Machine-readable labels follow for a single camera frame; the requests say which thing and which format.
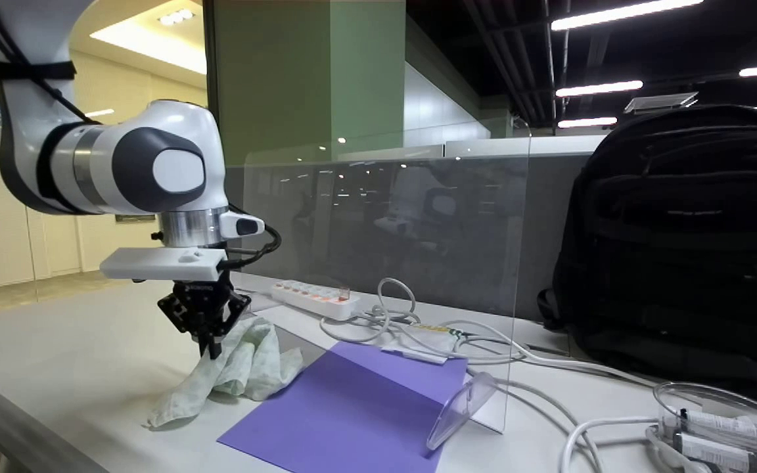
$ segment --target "crumpled plastic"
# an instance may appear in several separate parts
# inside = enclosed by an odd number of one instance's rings
[[[146,427],[196,418],[209,393],[260,401],[289,386],[301,365],[299,350],[279,350],[275,329],[267,319],[247,315],[224,335],[216,359],[199,358],[193,371],[151,404]]]

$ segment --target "purple cloth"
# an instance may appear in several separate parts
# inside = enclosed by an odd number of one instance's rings
[[[218,440],[295,473],[433,473],[422,440],[465,361],[337,344]]]

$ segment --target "ceiling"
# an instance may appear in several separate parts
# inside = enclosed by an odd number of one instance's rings
[[[101,44],[96,40],[91,40],[90,33],[96,29],[104,29],[109,22],[126,21],[136,12],[143,12],[149,8],[163,5],[166,0],[96,0],[86,8],[86,12],[80,16],[80,21],[76,22],[74,33],[70,33],[70,50],[91,55],[91,58],[101,58],[126,68],[140,68],[179,84],[189,84],[196,88],[205,88],[205,76],[136,55],[136,53],[126,53],[120,47],[112,44]]]
[[[557,87],[642,79],[639,95],[699,92],[699,103],[757,104],[757,3],[705,0],[695,8],[621,22],[550,30],[551,17],[636,0],[406,0],[413,21],[467,84],[506,96],[530,126],[621,116],[630,95],[555,99]]]

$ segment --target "robotic arm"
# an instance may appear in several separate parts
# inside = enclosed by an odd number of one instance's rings
[[[262,234],[264,224],[228,206],[220,135],[205,108],[161,99],[134,121],[101,126],[70,103],[67,33],[90,3],[0,0],[3,180],[40,213],[158,213],[166,246],[117,248],[101,272],[175,280],[158,304],[218,358],[220,335],[250,302],[228,280],[239,263],[228,263],[226,242]]]

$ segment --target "white table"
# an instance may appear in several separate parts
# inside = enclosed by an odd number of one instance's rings
[[[239,285],[262,288],[267,279],[241,276]],[[140,283],[76,293],[0,312],[0,393],[40,422],[86,452],[107,471],[279,471],[233,452],[216,439],[247,415],[254,401],[207,401],[201,415],[172,431],[141,427],[154,396],[172,388],[196,361],[189,335],[172,331],[154,308],[168,283]],[[299,335],[331,346],[313,318],[258,302],[262,318],[299,326]],[[494,318],[471,310],[419,304],[425,319],[473,318],[513,329],[519,342],[557,344],[560,338],[527,319]],[[534,384],[568,404],[581,419],[609,415],[651,415],[645,388],[584,373],[513,365],[515,381]],[[643,427],[606,427],[594,439],[622,440]],[[505,432],[467,425],[438,459],[440,473],[555,471],[565,435],[519,401],[506,404]],[[651,471],[639,444],[605,449],[606,471]]]

